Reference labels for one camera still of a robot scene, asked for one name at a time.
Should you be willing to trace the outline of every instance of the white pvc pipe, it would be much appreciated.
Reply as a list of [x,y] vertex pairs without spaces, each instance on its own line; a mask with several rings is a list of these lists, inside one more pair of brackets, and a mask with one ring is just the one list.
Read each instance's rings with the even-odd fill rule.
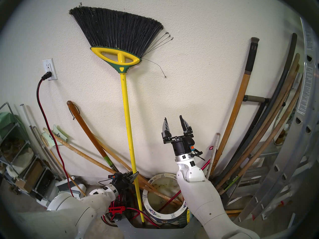
[[26,112],[26,106],[24,104],[20,104],[20,106],[22,107],[22,112],[23,112],[24,118],[26,119],[28,123],[28,126],[32,126],[28,113]]

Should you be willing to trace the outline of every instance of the gray base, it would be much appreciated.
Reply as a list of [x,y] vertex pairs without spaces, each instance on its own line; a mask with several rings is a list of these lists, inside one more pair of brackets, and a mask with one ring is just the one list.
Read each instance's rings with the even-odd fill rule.
[[127,220],[127,218],[122,215],[121,220],[115,219],[116,225],[123,232],[125,239],[140,239],[140,238],[165,238],[165,239],[186,239],[186,238],[195,238],[195,234],[202,226],[197,218],[193,217],[189,224],[182,229],[144,229],[144,228],[135,228]]

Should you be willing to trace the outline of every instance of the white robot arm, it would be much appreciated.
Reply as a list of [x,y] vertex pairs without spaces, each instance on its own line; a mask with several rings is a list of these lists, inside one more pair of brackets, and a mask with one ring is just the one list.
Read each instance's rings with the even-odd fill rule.
[[205,178],[201,168],[195,165],[195,156],[202,152],[194,148],[192,128],[182,116],[180,119],[184,135],[172,137],[165,118],[162,137],[164,144],[173,145],[175,160],[179,166],[177,183],[188,208],[203,225],[210,239],[258,239],[255,232],[241,228],[229,219],[217,190]]
[[48,206],[47,212],[18,213],[17,224],[29,238],[83,239],[91,223],[108,212],[118,191],[132,183],[138,172],[115,173],[112,183],[94,189],[80,200],[69,193],[59,194]]

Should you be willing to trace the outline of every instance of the yellow broom handle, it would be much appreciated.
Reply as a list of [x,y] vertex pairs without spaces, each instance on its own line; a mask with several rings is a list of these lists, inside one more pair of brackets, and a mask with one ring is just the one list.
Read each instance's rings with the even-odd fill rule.
[[[126,132],[127,132],[127,139],[129,141],[129,154],[131,157],[132,171],[133,171],[133,173],[136,173],[136,164],[135,164],[135,155],[134,155],[134,147],[133,147],[132,128],[131,128],[131,118],[129,116],[129,98],[127,96],[126,74],[121,74],[121,85],[122,85]],[[140,211],[143,211],[137,177],[134,181],[134,184],[135,184],[138,207],[139,207]],[[144,223],[143,214],[141,214],[141,220]]]

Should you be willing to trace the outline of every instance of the concrete floor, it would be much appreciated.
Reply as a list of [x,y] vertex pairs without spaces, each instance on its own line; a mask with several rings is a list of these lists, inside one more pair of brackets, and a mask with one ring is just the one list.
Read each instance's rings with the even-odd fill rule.
[[[316,161],[311,169],[304,172],[303,184],[298,192],[293,196],[290,204],[277,208],[265,221],[258,216],[254,221],[252,221],[252,219],[243,221],[240,224],[241,227],[253,230],[261,238],[263,238],[285,230],[293,212],[296,214],[295,222],[300,221],[311,208],[311,204],[318,194],[318,176],[319,163]],[[95,188],[97,187],[89,186],[86,192],[89,193]],[[5,180],[2,181],[0,186],[0,199],[9,213],[46,211],[46,208],[42,207],[30,196],[25,194],[16,195],[10,191],[9,184]],[[242,209],[247,201],[249,201],[248,197],[240,199],[234,202],[229,209]],[[122,239],[124,238],[124,235],[119,228],[107,226],[98,218],[89,229],[86,238]],[[195,238],[206,239],[208,237],[205,230],[201,227]]]

